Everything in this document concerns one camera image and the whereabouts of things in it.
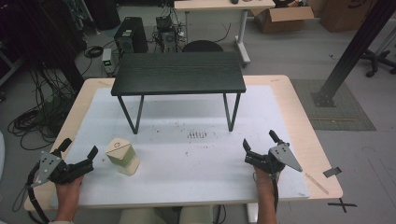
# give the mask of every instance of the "cardboard box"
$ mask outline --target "cardboard box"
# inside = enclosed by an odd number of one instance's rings
[[[311,7],[270,8],[252,13],[256,14],[254,21],[263,33],[298,31],[303,29],[304,20],[314,19]]]
[[[320,18],[323,14],[328,0],[307,0],[306,4],[312,7],[315,18]]]
[[[376,0],[328,0],[320,24],[330,32],[358,30],[375,4]]]

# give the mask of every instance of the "chair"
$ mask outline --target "chair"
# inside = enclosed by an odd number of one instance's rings
[[[390,50],[385,50],[385,48],[390,44],[390,42],[395,38],[395,36],[396,36],[396,28],[393,29],[393,31],[388,35],[387,39],[381,44],[381,46],[378,48],[376,53],[368,49],[364,51],[363,55],[361,56],[361,59],[370,60],[372,63],[372,71],[366,73],[367,77],[372,77],[373,75],[375,75],[375,73],[378,71],[379,63],[391,66],[392,69],[389,72],[393,75],[396,75],[396,63],[387,59]]]

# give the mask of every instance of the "gray carpet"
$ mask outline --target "gray carpet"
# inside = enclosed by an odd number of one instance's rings
[[[324,82],[325,80],[319,79],[293,79],[291,81],[315,130],[376,131],[346,83],[341,85],[332,98],[335,107],[315,106],[311,92],[318,92]]]

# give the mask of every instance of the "white desk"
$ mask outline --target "white desk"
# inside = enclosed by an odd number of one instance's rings
[[[275,3],[272,0],[251,0],[250,2],[244,2],[239,0],[239,3],[234,5],[230,0],[190,0],[190,1],[175,1],[175,9],[178,11],[184,11],[186,16],[186,37],[187,43],[189,40],[189,14],[190,11],[199,10],[236,10],[242,9],[241,14],[241,25],[239,28],[239,35],[235,37],[236,45],[241,53],[243,59],[243,66],[245,67],[250,63],[248,52],[244,45],[244,34],[245,25],[248,18],[248,10],[254,8],[266,9],[268,7],[274,7]]]

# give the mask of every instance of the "black metal frame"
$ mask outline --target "black metal frame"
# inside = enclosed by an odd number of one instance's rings
[[[118,98],[119,98],[119,101],[120,101],[120,105],[121,105],[122,111],[124,112],[125,117],[128,120],[129,125],[131,126],[132,132],[134,134],[137,134],[137,132],[139,130],[140,118],[141,118],[141,115],[142,115],[143,102],[145,101],[145,96],[141,95],[141,97],[140,97],[139,110],[137,112],[137,118],[136,118],[136,125],[135,126],[132,123],[131,117],[129,116],[129,113],[128,113],[128,109],[126,108],[125,103],[122,100],[122,97],[118,96]],[[230,120],[230,112],[229,112],[228,103],[227,103],[227,96],[226,96],[226,93],[223,93],[225,114],[226,114],[227,123],[228,123],[228,131],[230,131],[230,132],[233,131],[233,126],[235,124],[236,112],[238,111],[239,99],[240,98],[241,98],[241,93],[238,92],[236,94],[235,105],[233,106],[233,117]]]

